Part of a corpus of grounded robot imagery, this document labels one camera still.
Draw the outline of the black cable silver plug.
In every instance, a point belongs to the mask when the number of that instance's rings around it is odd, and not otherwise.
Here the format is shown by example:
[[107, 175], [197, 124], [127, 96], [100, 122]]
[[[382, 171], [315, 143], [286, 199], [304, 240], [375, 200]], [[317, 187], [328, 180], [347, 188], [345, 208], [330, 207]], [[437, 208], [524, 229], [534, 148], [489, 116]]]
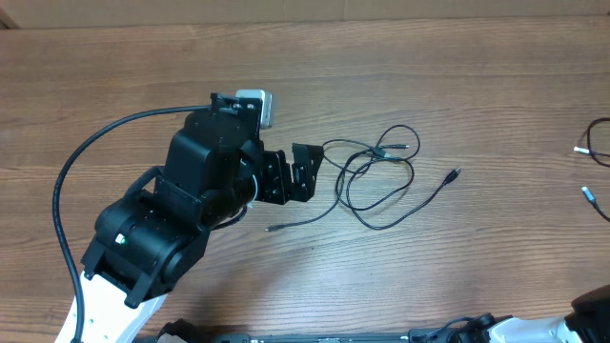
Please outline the black cable silver plug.
[[[573, 148], [573, 151], [579, 154], [590, 157], [596, 164], [608, 168], [609, 164], [602, 161], [602, 158], [609, 158], [609, 154], [601, 151], [596, 151], [592, 147], [592, 131], [596, 126], [606, 124], [609, 122], [608, 117], [600, 117], [591, 121], [587, 128], [581, 134], [578, 144]], [[581, 192], [584, 195], [587, 202], [597, 212], [597, 214], [605, 221], [609, 221], [609, 215], [606, 214], [597, 202], [595, 195], [586, 187], [581, 187]]]

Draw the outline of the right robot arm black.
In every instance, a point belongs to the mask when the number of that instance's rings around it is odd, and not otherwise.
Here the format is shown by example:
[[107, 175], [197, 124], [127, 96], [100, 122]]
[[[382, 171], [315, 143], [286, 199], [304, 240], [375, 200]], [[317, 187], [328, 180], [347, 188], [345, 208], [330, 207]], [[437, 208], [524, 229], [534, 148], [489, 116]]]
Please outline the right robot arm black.
[[609, 286], [574, 299], [565, 316], [520, 319], [487, 313], [448, 338], [458, 343], [609, 343]]

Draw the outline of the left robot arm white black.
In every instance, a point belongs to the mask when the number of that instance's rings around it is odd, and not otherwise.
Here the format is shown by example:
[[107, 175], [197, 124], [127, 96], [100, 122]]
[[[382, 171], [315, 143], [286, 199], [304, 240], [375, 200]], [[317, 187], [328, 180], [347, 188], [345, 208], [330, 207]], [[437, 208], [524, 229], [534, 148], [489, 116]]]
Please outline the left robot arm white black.
[[243, 219], [255, 201], [305, 202], [315, 192], [319, 146], [296, 144], [294, 162], [260, 139], [257, 104], [191, 106], [166, 161], [141, 174], [97, 217], [94, 237], [75, 261], [51, 213], [74, 299], [61, 342], [130, 342], [178, 280], [204, 255], [213, 231]]

